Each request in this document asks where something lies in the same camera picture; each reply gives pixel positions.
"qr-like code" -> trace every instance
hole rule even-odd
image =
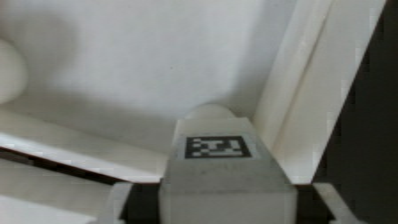
[[[186,139],[186,159],[252,157],[241,136],[190,137]]]

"white panel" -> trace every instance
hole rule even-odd
[[[158,182],[167,156],[0,110],[0,146],[131,182]]]
[[[302,0],[295,8],[254,114],[254,126],[270,148],[282,128],[330,4],[332,0]]]
[[[110,186],[0,159],[0,223],[87,224]]]
[[[312,179],[383,3],[383,0],[334,0],[271,147],[296,184]]]

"white plastic part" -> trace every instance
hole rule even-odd
[[[21,95],[28,83],[28,71],[16,48],[0,40],[0,104]]]
[[[124,209],[124,204],[128,201],[128,195],[133,188],[131,183],[115,183],[110,194],[108,194],[108,201],[103,206],[101,213],[97,215],[97,220],[88,224],[122,224],[124,221],[120,220],[120,213]]]
[[[174,139],[160,188],[161,223],[293,224],[296,190],[248,119],[179,120]]]
[[[110,186],[0,159],[0,223],[87,224]]]
[[[330,224],[366,224],[357,220],[332,184],[314,183],[314,189],[335,217]]]
[[[231,110],[216,104],[199,106],[186,115],[186,119],[232,118]]]

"white wall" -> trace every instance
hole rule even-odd
[[[30,67],[8,108],[167,152],[197,105],[252,115],[295,1],[1,0]]]

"white round object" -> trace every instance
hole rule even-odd
[[[222,119],[234,118],[231,110],[216,104],[200,105],[188,113],[184,119]]]
[[[0,104],[23,93],[28,83],[26,64],[16,48],[0,40]]]

